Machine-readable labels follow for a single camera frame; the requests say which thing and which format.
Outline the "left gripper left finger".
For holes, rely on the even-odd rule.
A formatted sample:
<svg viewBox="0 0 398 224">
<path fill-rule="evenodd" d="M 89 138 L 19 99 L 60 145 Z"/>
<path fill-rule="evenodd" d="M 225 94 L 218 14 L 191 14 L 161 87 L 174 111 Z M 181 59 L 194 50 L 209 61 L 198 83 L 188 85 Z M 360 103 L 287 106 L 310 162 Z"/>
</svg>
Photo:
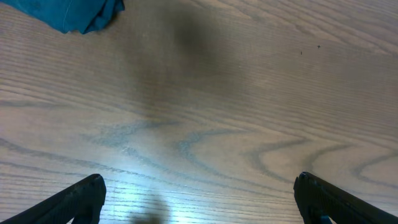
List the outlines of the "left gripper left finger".
<svg viewBox="0 0 398 224">
<path fill-rule="evenodd" d="M 91 174 L 1 224 L 98 224 L 106 197 L 99 174 Z"/>
</svg>

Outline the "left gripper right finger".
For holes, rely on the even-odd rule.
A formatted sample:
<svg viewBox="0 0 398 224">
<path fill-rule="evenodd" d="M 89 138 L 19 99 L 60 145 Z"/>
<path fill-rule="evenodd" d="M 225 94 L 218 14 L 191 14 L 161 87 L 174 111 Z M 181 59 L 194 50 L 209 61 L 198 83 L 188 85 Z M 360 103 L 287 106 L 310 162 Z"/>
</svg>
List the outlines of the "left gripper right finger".
<svg viewBox="0 0 398 224">
<path fill-rule="evenodd" d="M 302 172 L 296 177 L 294 199 L 305 224 L 397 223 L 396 216 L 309 172 Z"/>
</svg>

